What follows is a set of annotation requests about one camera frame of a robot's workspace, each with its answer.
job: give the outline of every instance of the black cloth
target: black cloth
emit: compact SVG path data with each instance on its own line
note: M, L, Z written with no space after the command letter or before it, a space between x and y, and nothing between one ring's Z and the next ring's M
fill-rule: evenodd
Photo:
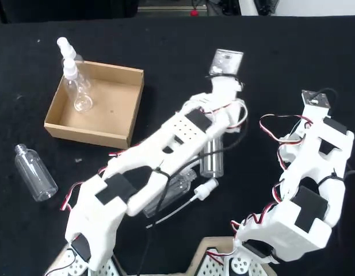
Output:
M355 17L0 25L0 275L40 275L50 265L65 245L68 213L60 212L59 205L67 189L94 175L114 151L52 138L43 127L62 74L59 36L68 37L87 60L145 70L134 144L154 133L191 95L211 90L204 76L217 48L245 53L239 77L245 83L240 97L250 111L249 133L224 155L218 189L157 227L145 273L185 271L203 237L232 236L230 219L241 221L272 200L271 187L281 169L277 143L259 129L261 115L301 114L301 89L333 87L340 94L333 118L355 132ZM269 124L283 135L296 122L290 120ZM58 184L49 202L34 202L23 185L14 166L17 143L34 148ZM350 165L355 169L355 141ZM327 248L274 265L279 275L355 275L355 177L346 187L340 227L334 228ZM138 269L147 223L142 214L125 216L118 230L114 252L128 273Z

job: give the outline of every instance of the plastic bottle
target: plastic bottle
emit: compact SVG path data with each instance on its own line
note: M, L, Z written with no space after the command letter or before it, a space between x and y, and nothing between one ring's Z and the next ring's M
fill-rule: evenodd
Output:
M67 38L60 37L57 39L57 45L60 47L63 56L62 65L65 59L73 59L78 63L83 63L84 59L81 55L77 54L74 47L68 42Z
M179 199L182 195L186 194L190 190L191 182L196 178L194 170L190 169L186 172L181 172L171 179L170 187L167 191L165 199L162 201L160 210L170 205L175 200ZM154 198L145 208L144 214L147 217L151 217L155 213L156 206L161 196L158 195Z
M215 138L207 142L202 154L217 151L223 148L221 137ZM223 153L208 155L200 160L200 175L206 178L218 178L223 176Z
M24 144L16 145L15 151L15 165L35 201L51 198L58 191L58 187L38 153L27 149Z
M68 42L67 38L65 37L58 38L57 45L60 48L62 54L62 67L65 59L73 59L78 66L78 70L86 79L89 80L90 83L89 73L84 64L83 57L78 53L76 53L74 47Z
M63 62L64 85L74 108L79 112L86 112L93 107L90 96L91 84L78 70L73 59L65 59Z

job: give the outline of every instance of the cardboard box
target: cardboard box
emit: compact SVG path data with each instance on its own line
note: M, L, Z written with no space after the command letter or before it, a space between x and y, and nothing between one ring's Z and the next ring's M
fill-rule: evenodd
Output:
M86 113L74 109L62 78L44 127L57 138L128 148L142 96L144 71L96 62L82 65L92 79L92 109Z

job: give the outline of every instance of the robotic arm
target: robotic arm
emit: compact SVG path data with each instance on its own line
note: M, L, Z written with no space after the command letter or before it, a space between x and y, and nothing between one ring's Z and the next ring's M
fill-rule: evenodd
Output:
M235 74L242 55L218 49L209 71L212 93L192 96L153 135L111 159L102 178L96 175L82 184L65 238L83 260L89 261L89 269L98 270L112 256L125 214L136 216L143 210L207 142L224 132L240 131L247 116L245 103L236 98L241 84ZM239 120L242 110L245 114ZM123 173L141 166L149 166L153 172L146 185L136 191Z
M257 267L289 262L324 248L339 220L345 193L341 177L354 134L327 115L330 105L325 94L303 91L302 96L305 107L297 128L280 139L278 159L284 172L273 187L277 202L241 222L235 250L224 260L226 276L249 275L253 263ZM321 152L322 143L333 149ZM284 162L291 164L286 168ZM306 177L318 184L319 194L299 186Z

